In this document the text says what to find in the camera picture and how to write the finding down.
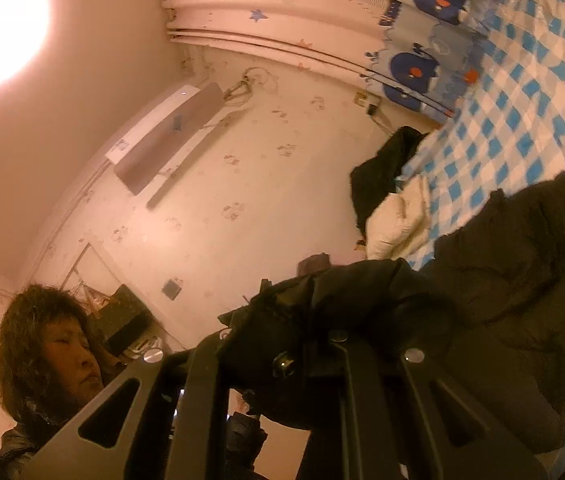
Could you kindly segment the whale print curtain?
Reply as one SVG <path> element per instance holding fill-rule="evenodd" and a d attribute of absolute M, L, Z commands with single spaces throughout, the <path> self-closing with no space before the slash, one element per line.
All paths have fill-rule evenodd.
<path fill-rule="evenodd" d="M 168 36 L 311 70 L 444 122 L 500 0 L 162 0 Z"/>

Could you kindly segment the large black puffer jacket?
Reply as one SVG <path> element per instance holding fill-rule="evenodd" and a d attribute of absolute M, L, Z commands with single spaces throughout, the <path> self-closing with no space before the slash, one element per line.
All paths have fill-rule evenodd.
<path fill-rule="evenodd" d="M 330 344 L 417 347 L 533 453 L 565 443 L 565 172 L 495 191 L 420 269 L 366 260 L 270 286 L 223 316 L 220 362 L 270 418 L 307 428 Z"/>

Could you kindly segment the blue white checkered bed cover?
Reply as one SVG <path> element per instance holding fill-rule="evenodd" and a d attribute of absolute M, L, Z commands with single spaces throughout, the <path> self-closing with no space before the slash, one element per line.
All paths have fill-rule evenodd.
<path fill-rule="evenodd" d="M 489 192 L 517 192 L 562 170 L 565 0 L 503 0 L 479 83 L 405 174 L 429 179 L 437 240 L 475 216 Z"/>

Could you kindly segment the white wall air conditioner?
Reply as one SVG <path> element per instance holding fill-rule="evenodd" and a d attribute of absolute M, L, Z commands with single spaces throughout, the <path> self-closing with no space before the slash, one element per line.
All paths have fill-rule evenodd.
<path fill-rule="evenodd" d="M 138 195 L 224 103 L 224 92 L 216 82 L 203 88 L 185 84 L 165 96 L 134 119 L 107 151 L 116 177 Z"/>

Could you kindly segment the white wall power socket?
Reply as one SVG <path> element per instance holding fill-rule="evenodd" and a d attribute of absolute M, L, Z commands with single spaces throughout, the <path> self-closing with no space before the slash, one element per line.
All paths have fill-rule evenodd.
<path fill-rule="evenodd" d="M 366 91 L 357 91 L 354 96 L 354 103 L 357 106 L 363 107 L 369 117 L 373 117 L 380 108 L 381 98 Z"/>

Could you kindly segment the grey wall switch plate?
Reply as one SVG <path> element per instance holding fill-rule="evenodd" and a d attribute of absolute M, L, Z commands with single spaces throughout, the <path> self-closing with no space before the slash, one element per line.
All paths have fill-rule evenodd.
<path fill-rule="evenodd" d="M 162 294 L 171 301 L 174 301 L 182 291 L 182 281 L 177 278 L 169 278 L 162 287 Z"/>

